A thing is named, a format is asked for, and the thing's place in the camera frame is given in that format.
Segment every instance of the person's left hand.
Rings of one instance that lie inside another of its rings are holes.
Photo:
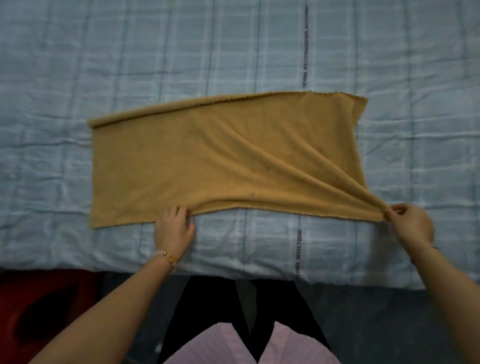
[[[195,236],[195,225],[186,226],[187,207],[172,207],[155,223],[155,247],[176,258],[185,254]]]

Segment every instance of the red chair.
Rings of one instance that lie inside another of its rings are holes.
[[[0,364],[28,363],[97,302],[102,276],[82,270],[0,274]]]

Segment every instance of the pink shirt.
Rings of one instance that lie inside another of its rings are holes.
[[[218,323],[187,342],[165,364],[255,364],[232,324]],[[325,346],[275,322],[259,364],[340,364]]]

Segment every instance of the folded fabric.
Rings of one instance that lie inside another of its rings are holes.
[[[168,207],[243,207],[380,221],[354,128],[368,100],[275,92],[182,100],[89,121],[91,227],[155,221]]]

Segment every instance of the forearm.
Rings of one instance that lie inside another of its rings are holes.
[[[151,259],[63,330],[31,363],[120,363],[170,270],[165,258]]]
[[[480,363],[480,287],[440,251],[427,249],[414,263],[469,363]]]

